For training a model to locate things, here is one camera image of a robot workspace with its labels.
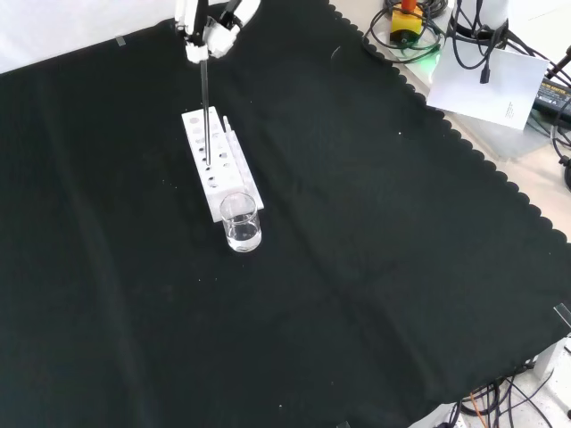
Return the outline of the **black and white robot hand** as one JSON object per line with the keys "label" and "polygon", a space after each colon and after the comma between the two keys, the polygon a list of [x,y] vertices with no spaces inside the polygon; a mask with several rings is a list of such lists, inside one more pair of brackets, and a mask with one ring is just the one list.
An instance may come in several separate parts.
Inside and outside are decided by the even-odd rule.
{"label": "black and white robot hand", "polygon": [[177,1],[175,29],[185,40],[186,58],[200,64],[225,56],[260,5],[260,0]]}

